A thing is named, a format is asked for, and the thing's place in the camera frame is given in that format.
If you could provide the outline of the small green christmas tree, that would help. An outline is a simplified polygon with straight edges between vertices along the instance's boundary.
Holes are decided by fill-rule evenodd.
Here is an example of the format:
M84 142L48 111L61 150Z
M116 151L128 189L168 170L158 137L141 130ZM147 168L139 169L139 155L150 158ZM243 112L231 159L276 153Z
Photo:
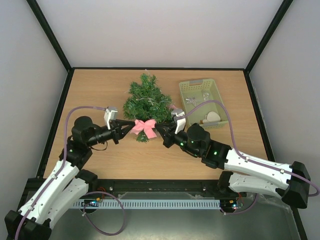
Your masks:
M127 98L123 105L123 115L127 120L142 120L147 121L150 119L154 119L156 123L159 124L170 124L173 123L173 119L171 116L172 109L168 108L169 104L159 104L159 105L151 105L145 100L137 101L136 96L132 94L132 90L134 89L135 84L138 83L133 81L130 83L128 93L130 96Z

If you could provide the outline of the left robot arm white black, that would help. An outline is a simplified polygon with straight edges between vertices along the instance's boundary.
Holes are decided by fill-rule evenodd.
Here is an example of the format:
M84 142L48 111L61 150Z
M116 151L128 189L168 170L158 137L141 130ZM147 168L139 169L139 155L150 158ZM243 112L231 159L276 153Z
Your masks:
M98 126L88 116L75 120L49 177L19 210L11 210L5 216L9 238L47 240L57 221L78 199L109 195L97 187L97 175L83 167L93 154L93 146L109 140L118 144L135 123L119 119L106 119L105 123L105 126Z

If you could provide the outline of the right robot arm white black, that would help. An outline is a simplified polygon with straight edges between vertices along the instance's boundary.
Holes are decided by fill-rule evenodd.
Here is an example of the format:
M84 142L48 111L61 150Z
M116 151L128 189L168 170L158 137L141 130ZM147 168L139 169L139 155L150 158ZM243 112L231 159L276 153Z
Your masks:
M303 163L277 163L247 155L212 140L210 133L197 123L187 130L175 123L157 123L155 128L166 148L177 145L207 167L221 169L218 191L222 195L252 192L280 198L297 209L307 208L311 178Z

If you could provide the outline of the clear led string lights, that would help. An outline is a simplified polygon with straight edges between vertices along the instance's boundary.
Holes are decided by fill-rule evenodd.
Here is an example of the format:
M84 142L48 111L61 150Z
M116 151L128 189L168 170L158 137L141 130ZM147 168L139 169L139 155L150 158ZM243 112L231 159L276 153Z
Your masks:
M136 96L137 101L147 101L152 106L172 102L169 95L164 94L157 85L157 77L147 69L139 77L140 83L135 83L132 94Z

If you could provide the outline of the pink bow ornament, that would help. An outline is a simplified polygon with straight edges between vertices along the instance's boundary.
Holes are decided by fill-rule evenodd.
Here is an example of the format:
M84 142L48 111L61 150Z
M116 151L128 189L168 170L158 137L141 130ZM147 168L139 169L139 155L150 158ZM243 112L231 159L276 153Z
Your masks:
M157 137L156 133L153 130L156 127L155 119L149 119L147 121L136 119L134 123L135 126L131 129L131 134L138 135L140 132L144 132L148 139L153 139Z

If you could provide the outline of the light green plastic basket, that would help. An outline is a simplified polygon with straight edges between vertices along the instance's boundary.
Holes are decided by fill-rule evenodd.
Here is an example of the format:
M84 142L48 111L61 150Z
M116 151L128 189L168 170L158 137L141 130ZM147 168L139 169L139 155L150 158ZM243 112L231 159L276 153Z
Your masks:
M228 117L224 109L221 107L223 101L214 79L207 78L183 81L179 83L179 90L184 112L186 114L190 113L190 115L186 117L187 126L197 123L204 129L212 129L221 128L229 123ZM202 90L210 92L211 100L204 101ZM185 101L187 97L193 96L198 100L196 106L188 104ZM216 112L220 116L221 121L203 124L202 120L205 118L205 115L211 111Z

